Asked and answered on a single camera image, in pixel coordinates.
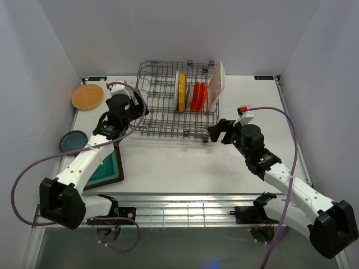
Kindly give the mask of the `light blue scalloped plate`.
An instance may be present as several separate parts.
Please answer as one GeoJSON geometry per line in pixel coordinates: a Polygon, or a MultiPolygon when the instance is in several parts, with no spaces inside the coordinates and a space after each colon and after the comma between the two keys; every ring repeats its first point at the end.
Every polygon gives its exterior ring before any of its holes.
{"type": "Polygon", "coordinates": [[[186,97],[186,109],[191,109],[191,103],[193,98],[194,86],[192,84],[189,85],[187,90],[187,97],[186,97]]]}

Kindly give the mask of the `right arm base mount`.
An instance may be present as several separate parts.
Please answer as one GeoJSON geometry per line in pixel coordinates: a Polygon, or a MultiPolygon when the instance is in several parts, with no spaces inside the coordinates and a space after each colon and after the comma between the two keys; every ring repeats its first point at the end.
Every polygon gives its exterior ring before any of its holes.
{"type": "Polygon", "coordinates": [[[229,212],[236,224],[266,224],[269,219],[261,215],[254,206],[236,206],[229,212]]]}

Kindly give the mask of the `white plate green rim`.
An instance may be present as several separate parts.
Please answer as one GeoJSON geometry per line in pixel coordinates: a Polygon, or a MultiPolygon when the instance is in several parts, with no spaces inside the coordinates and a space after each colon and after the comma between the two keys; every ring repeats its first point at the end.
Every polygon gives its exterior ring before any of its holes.
{"type": "Polygon", "coordinates": [[[175,84],[174,84],[174,102],[173,102],[174,111],[178,109],[179,75],[180,75],[179,71],[176,71],[175,84]]]}

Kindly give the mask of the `orange round plate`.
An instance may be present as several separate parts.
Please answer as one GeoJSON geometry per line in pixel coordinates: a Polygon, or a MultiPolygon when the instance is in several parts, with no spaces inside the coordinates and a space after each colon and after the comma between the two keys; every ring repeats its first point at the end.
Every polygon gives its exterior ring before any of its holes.
{"type": "Polygon", "coordinates": [[[202,86],[200,82],[196,82],[193,90],[192,101],[191,101],[191,111],[197,111],[202,96],[202,86]]]}
{"type": "Polygon", "coordinates": [[[202,101],[201,101],[201,107],[200,110],[203,110],[206,98],[207,98],[207,84],[205,82],[201,83],[201,89],[202,89],[202,101]]]}

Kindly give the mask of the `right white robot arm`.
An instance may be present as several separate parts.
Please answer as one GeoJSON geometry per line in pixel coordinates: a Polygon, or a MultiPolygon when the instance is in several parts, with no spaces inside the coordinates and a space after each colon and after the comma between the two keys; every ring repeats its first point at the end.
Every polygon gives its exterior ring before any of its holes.
{"type": "Polygon", "coordinates": [[[344,200],[335,202],[301,179],[292,177],[281,159],[265,148],[260,127],[221,119],[208,127],[208,132],[212,142],[224,133],[221,143],[232,144],[245,158],[250,172],[290,195],[294,206],[288,207],[284,225],[308,238],[323,257],[334,258],[358,239],[352,206],[344,200]]]}

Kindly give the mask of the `white rectangular plate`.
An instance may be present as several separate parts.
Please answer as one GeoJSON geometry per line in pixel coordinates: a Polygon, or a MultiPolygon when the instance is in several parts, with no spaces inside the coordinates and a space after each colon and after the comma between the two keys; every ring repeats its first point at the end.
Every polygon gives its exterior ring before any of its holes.
{"type": "Polygon", "coordinates": [[[225,69],[223,63],[219,61],[207,86],[207,111],[210,111],[214,104],[219,100],[224,89],[225,69]]]}

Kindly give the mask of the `woven bamboo round plate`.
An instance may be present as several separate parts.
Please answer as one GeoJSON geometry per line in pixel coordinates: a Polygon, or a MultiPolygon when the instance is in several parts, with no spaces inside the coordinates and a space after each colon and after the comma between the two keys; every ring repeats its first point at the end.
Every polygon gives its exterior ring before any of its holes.
{"type": "Polygon", "coordinates": [[[89,110],[98,106],[104,97],[103,89],[95,84],[82,85],[74,91],[71,103],[76,109],[89,110]]]}

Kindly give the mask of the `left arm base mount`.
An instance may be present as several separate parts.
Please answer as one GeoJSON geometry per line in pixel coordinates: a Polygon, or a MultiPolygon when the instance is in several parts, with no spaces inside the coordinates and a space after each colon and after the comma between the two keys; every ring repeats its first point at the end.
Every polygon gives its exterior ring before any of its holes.
{"type": "MultiPolygon", "coordinates": [[[[121,218],[127,218],[132,219],[135,221],[136,219],[136,207],[117,207],[114,210],[112,210],[109,215],[107,216],[101,216],[100,218],[109,218],[109,217],[121,217],[121,218]]],[[[113,225],[116,226],[117,224],[124,224],[124,225],[131,225],[132,222],[127,220],[98,220],[98,219],[90,219],[87,220],[86,223],[88,225],[113,225]]]]}

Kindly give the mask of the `yellow dotted scalloped plate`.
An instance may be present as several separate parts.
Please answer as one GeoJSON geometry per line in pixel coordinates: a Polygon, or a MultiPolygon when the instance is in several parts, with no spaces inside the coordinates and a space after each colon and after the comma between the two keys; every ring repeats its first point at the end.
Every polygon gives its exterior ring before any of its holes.
{"type": "Polygon", "coordinates": [[[184,73],[179,74],[178,84],[178,111],[182,113],[185,110],[185,98],[186,98],[186,75],[184,73]]]}

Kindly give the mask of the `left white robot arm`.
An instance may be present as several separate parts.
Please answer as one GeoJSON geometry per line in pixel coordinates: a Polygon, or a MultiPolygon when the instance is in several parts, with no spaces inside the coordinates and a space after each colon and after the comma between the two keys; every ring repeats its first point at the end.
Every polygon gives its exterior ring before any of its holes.
{"type": "Polygon", "coordinates": [[[67,227],[77,228],[84,220],[100,217],[105,223],[118,220],[118,203],[99,194],[83,196],[85,186],[102,162],[112,154],[133,120],[142,120],[148,113],[138,91],[111,91],[106,100],[108,111],[99,118],[86,147],[53,179],[40,184],[40,216],[67,227]]]}

